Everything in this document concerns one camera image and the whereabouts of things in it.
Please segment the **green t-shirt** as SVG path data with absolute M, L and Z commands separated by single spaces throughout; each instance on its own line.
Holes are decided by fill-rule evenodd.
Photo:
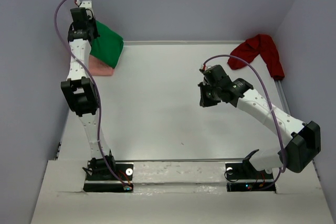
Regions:
M 111 68 L 115 68 L 124 47 L 124 40 L 105 24 L 96 21 L 99 37 L 94 39 L 90 54 Z

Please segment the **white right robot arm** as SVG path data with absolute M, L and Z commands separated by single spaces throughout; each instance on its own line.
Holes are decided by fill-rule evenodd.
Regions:
M 256 149 L 244 159 L 241 171 L 253 178 L 261 171 L 285 168 L 300 173 L 321 151 L 320 126 L 293 118 L 272 103 L 268 103 L 252 84 L 242 78 L 231 80 L 220 65 L 200 70 L 203 81 L 198 84 L 203 108 L 220 102 L 254 117 L 263 126 L 280 137 L 278 146 L 268 150 Z

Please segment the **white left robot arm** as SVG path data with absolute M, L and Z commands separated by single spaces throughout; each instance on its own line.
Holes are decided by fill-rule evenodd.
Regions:
M 68 77 L 61 82 L 61 90 L 69 105 L 81 121 L 90 147 L 91 160 L 83 170 L 96 179 L 120 178 L 110 147 L 101 129 L 101 101 L 97 85 L 88 70 L 91 44 L 99 34 L 96 20 L 88 15 L 89 9 L 77 7 L 70 10 L 72 23 L 68 31 L 71 61 Z

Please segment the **folded pink t-shirt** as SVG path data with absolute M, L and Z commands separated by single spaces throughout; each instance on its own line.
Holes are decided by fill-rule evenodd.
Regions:
M 112 76 L 114 74 L 114 69 L 98 58 L 90 55 L 89 56 L 89 72 L 93 76 Z

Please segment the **red t-shirt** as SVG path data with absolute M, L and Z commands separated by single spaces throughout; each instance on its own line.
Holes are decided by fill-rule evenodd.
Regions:
M 251 63 L 257 56 L 261 56 L 270 76 L 274 80 L 283 80 L 285 77 L 279 52 L 272 37 L 269 35 L 258 34 L 249 38 L 236 47 L 230 54 L 248 63 Z

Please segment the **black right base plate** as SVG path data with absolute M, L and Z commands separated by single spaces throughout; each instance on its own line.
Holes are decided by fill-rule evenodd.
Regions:
M 264 170 L 257 171 L 253 167 L 245 167 L 243 163 L 226 163 L 224 177 L 229 193 L 248 191 L 276 192 L 273 174 Z

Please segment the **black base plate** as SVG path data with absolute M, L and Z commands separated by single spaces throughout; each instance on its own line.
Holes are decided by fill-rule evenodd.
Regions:
M 83 190 L 87 193 L 131 193 L 133 192 L 134 163 L 116 162 L 115 178 L 108 168 L 97 171 L 89 163 L 82 168 L 85 175 Z
M 226 163 L 224 177 L 229 193 L 248 191 L 276 192 L 273 174 L 264 170 L 257 171 L 253 167 L 245 167 L 243 163 Z

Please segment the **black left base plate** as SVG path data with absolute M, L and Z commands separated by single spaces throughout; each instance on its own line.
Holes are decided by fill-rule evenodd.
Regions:
M 83 190 L 87 193 L 131 193 L 133 192 L 134 163 L 116 162 L 115 178 L 108 168 L 97 171 L 89 163 L 82 168 L 85 175 Z

